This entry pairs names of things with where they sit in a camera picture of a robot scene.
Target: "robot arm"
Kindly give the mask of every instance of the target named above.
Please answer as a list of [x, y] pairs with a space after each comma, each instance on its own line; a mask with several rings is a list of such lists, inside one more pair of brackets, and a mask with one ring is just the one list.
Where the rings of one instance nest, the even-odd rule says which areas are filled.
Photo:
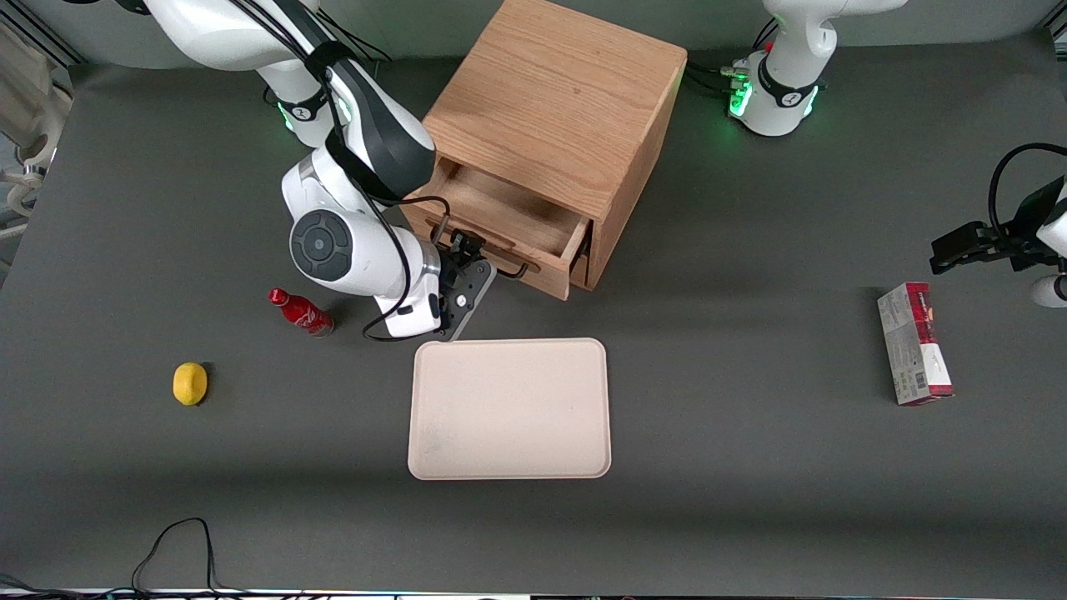
[[1042, 306], [1067, 307], [1067, 177], [1026, 196], [1010, 221], [1001, 223], [997, 215], [1001, 174], [1013, 158], [1029, 149], [1067, 156], [1067, 147], [1045, 143], [1024, 144], [1004, 156], [989, 186], [989, 224], [971, 221], [934, 240], [930, 269], [937, 275], [960, 265], [1003, 258], [1014, 271], [1038, 265], [1057, 267], [1058, 274], [1034, 282], [1030, 296]]
[[811, 112], [816, 81], [838, 48], [830, 19], [885, 13], [907, 1], [763, 0], [780, 31], [769, 52], [757, 49], [723, 70], [743, 80], [730, 115], [761, 136], [790, 133]]
[[458, 336], [496, 269], [477, 236], [457, 232], [450, 247], [420, 242], [382, 217], [430, 179], [433, 142], [330, 33], [318, 0], [142, 1], [146, 10], [136, 12], [150, 12], [196, 62], [259, 73], [293, 132], [315, 148], [282, 180], [301, 272], [375, 297], [382, 316], [364, 328], [370, 338], [381, 340], [367, 333], [380, 321], [392, 338]]

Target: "open drawer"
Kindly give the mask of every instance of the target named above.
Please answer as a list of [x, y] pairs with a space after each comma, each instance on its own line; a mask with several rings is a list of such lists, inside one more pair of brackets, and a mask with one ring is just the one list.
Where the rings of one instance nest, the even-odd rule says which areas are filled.
[[[572, 270], [588, 263], [579, 260], [588, 218], [471, 167], [439, 156], [430, 183], [412, 195], [448, 201], [452, 214], [443, 239], [453, 228], [485, 238], [482, 253], [497, 268], [513, 273], [526, 265], [522, 281], [560, 300], [567, 300]], [[424, 239], [444, 216], [444, 207], [435, 202], [401, 209], [415, 235]], [[576, 282], [584, 284], [585, 279], [584, 272], [575, 273]]]

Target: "coca-cola bottle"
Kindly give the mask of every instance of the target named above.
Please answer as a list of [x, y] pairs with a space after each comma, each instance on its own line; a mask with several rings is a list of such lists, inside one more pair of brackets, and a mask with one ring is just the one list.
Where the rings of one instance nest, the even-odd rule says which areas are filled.
[[333, 319], [303, 296], [292, 296], [281, 287], [268, 295], [271, 303], [282, 309], [285, 320], [310, 333], [315, 337], [325, 337], [333, 332]]

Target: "gray table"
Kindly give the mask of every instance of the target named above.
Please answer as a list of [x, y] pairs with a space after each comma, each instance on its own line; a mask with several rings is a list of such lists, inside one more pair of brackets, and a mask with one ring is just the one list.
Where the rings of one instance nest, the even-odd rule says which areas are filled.
[[[720, 64], [732, 52], [708, 57]], [[425, 111], [455, 62], [383, 67]], [[0, 568], [126, 581], [200, 515], [236, 586], [679, 595], [1067, 594], [1067, 314], [1036, 274], [933, 280], [957, 397], [895, 406], [875, 298], [984, 217], [997, 160], [1067, 142], [1047, 34], [844, 49], [809, 122], [758, 139], [686, 85], [600, 288], [501, 282], [467, 337], [595, 336], [614, 464], [598, 480], [421, 483], [417, 342], [305, 281], [284, 171], [307, 152], [249, 74], [78, 74], [54, 169], [0, 293]], [[1005, 211], [1063, 172], [1026, 156]], [[315, 341], [266, 301], [333, 305]], [[214, 364], [179, 406], [175, 365]], [[146, 574], [195, 586], [175, 534]]]

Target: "yellow lemon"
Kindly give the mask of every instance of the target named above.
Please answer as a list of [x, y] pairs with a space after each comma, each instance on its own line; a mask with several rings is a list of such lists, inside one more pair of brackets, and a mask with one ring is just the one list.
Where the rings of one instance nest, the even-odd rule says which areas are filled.
[[186, 363], [174, 370], [174, 397], [187, 407], [204, 399], [207, 372], [196, 363]]

